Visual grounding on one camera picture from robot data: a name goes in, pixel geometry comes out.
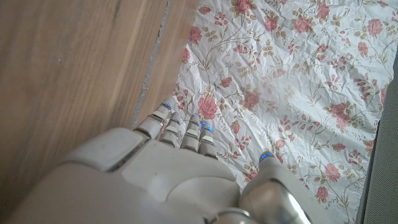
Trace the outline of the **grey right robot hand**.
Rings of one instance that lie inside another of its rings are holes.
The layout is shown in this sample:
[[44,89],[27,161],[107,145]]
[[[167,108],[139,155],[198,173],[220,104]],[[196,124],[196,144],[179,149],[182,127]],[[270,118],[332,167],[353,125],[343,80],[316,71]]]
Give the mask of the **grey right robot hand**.
[[315,223],[305,189],[274,152],[241,188],[193,115],[183,138],[163,102],[137,128],[111,129],[66,155],[9,223]]

